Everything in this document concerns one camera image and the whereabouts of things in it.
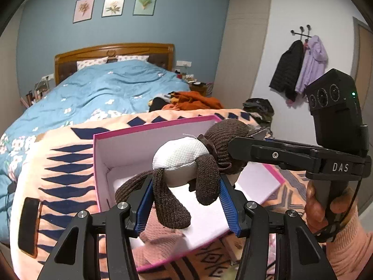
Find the hand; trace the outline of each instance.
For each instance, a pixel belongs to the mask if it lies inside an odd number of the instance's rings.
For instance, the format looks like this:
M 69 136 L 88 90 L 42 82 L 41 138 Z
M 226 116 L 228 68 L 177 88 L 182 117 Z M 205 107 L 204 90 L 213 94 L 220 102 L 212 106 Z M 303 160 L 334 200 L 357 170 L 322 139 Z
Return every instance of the hand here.
M 343 195 L 332 201 L 330 204 L 331 211 L 335 214 L 345 213 L 350 206 L 353 196 L 353 190 L 350 187 L 347 188 Z M 355 199 L 348 216 L 341 223 L 342 228 L 345 227 L 353 217 L 356 205 L 357 198 Z M 307 200 L 304 211 L 306 213 L 307 225 L 312 233 L 315 233 L 328 225 L 328 221 L 325 218 L 325 209 L 315 198 L 315 187 L 312 184 L 312 181 L 309 181 L 307 185 Z

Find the plush dog ear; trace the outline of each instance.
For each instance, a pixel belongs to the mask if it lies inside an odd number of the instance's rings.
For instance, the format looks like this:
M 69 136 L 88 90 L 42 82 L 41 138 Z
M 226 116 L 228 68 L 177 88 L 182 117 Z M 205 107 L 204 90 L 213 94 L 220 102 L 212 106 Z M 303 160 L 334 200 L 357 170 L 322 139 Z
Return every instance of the plush dog ear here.
M 123 183 L 122 186 L 115 192 L 116 203 L 118 204 L 120 202 L 127 201 L 129 195 L 133 191 L 141 189 L 146 177 L 148 177 L 148 175 L 150 175 L 152 172 L 153 171 L 142 172 Z
M 163 179 L 163 168 L 153 171 L 153 194 L 160 224 L 177 229 L 190 225 L 190 213 L 168 188 Z
M 198 165 L 195 196 L 202 205 L 210 205 L 220 194 L 218 165 L 210 154 L 200 156 L 195 161 Z

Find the open box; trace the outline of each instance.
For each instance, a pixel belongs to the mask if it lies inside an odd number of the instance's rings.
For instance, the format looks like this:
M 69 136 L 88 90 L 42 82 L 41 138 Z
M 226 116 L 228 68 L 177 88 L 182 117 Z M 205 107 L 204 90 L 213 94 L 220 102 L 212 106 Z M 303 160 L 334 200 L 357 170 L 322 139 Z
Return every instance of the open box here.
M 154 154 L 167 141 L 183 138 L 186 134 L 198 136 L 219 121 L 221 119 L 215 115 L 201 116 L 94 135 L 94 172 L 99 210 L 109 210 L 116 204 L 115 191 L 126 180 L 152 169 Z M 270 166 L 248 163 L 239 175 L 236 189 L 241 190 L 248 200 L 263 203 L 282 183 L 281 177 Z M 206 245 L 229 230 L 219 198 L 213 204 L 203 206 L 198 203 L 195 192 L 189 192 L 188 185 L 171 188 L 171 191 L 192 218 L 191 225 L 183 230 L 185 237 L 182 243 L 167 261 Z M 131 239 L 132 248 L 141 245 L 140 238 Z

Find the wall-mounted coat hook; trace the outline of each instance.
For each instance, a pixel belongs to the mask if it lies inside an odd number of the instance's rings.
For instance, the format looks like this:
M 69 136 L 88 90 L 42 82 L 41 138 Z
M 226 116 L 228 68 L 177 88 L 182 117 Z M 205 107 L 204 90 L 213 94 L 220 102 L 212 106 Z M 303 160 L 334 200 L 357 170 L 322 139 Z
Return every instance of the wall-mounted coat hook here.
M 312 36 L 310 36 L 311 26 L 310 26 L 309 24 L 307 25 L 307 29 L 308 29 L 308 34 L 307 34 L 307 35 L 303 34 L 303 32 L 304 32 L 304 27 L 303 27 L 303 26 L 300 26 L 299 28 L 300 28 L 300 30 L 301 30 L 302 33 L 295 32 L 295 31 L 292 29 L 292 30 L 290 31 L 291 34 L 292 34 L 293 36 L 295 36 L 295 35 L 300 35 L 300 36 L 301 36 L 301 39 L 302 39 L 303 36 L 304 36 L 304 37 L 307 37 L 307 38 L 312 38 Z
M 307 37 L 310 37 L 311 25 L 307 24 L 307 29 L 308 29 Z

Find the lavender jacket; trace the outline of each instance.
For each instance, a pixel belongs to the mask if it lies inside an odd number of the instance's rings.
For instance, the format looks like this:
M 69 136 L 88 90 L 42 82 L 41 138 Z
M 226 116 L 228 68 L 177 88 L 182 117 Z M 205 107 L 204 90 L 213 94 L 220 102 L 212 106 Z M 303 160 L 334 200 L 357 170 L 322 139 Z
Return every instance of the lavender jacket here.
M 318 36 L 313 36 L 308 41 L 295 91 L 302 94 L 307 85 L 320 78 L 325 73 L 327 61 L 328 55 L 323 43 Z

